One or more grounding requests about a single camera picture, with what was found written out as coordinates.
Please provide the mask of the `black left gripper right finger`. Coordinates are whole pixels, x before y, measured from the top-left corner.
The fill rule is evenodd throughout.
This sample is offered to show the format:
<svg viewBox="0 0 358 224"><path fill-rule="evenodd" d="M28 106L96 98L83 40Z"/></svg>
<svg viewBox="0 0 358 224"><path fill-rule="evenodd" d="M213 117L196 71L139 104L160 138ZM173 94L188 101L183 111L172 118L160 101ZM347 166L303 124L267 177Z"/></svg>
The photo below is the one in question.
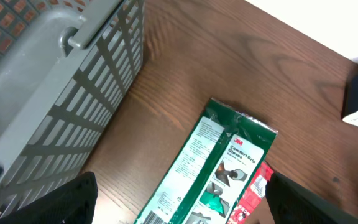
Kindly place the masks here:
<svg viewBox="0 0 358 224"><path fill-rule="evenodd" d="M279 172L267 182L265 197L275 224L358 224L358 218Z"/></svg>

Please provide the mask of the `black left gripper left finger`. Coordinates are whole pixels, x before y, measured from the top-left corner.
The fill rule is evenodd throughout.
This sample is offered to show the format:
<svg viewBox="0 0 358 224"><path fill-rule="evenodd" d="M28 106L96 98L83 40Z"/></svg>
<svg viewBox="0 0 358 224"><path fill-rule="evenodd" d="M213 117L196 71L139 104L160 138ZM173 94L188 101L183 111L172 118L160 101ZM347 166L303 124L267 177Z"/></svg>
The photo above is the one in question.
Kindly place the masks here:
<svg viewBox="0 0 358 224"><path fill-rule="evenodd" d="M0 218L0 224L91 224L97 198L95 174L85 172L30 205Z"/></svg>

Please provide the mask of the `red snack bag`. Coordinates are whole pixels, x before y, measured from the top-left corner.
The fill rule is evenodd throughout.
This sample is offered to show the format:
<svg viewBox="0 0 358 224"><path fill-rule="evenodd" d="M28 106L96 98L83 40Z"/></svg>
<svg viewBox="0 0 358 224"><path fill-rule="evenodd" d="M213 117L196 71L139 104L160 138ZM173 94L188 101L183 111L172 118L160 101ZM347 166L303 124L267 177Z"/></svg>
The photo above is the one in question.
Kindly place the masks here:
<svg viewBox="0 0 358 224"><path fill-rule="evenodd" d="M227 224L245 223L250 214L265 197L265 188L273 173L273 169L263 161L237 206L232 211Z"/></svg>

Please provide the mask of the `green 3M wipes pack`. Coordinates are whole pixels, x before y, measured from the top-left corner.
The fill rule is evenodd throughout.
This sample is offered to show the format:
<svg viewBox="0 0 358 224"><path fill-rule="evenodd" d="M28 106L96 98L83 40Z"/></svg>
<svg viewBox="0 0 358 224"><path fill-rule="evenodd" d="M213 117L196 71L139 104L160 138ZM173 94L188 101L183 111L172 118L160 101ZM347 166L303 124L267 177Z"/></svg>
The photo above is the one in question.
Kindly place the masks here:
<svg viewBox="0 0 358 224"><path fill-rule="evenodd" d="M277 134L210 99L135 222L227 223Z"/></svg>

